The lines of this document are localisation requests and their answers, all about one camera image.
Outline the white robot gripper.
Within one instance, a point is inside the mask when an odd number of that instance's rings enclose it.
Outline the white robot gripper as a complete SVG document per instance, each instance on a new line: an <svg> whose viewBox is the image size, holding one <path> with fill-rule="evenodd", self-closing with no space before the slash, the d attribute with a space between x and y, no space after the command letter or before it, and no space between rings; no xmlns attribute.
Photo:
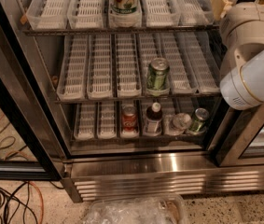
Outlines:
<svg viewBox="0 0 264 224"><path fill-rule="evenodd" d="M222 43L228 50L247 44L264 46L264 0L236 5L237 1L210 0L214 19L222 19L219 23Z"/></svg>

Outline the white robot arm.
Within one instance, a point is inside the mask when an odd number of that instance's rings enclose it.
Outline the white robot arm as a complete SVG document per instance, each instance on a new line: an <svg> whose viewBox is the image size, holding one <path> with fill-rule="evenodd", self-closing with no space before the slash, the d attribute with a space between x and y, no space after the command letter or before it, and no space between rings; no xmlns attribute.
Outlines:
<svg viewBox="0 0 264 224"><path fill-rule="evenodd" d="M246 110L264 104L264 4L210 0L227 52L220 91L228 105Z"/></svg>

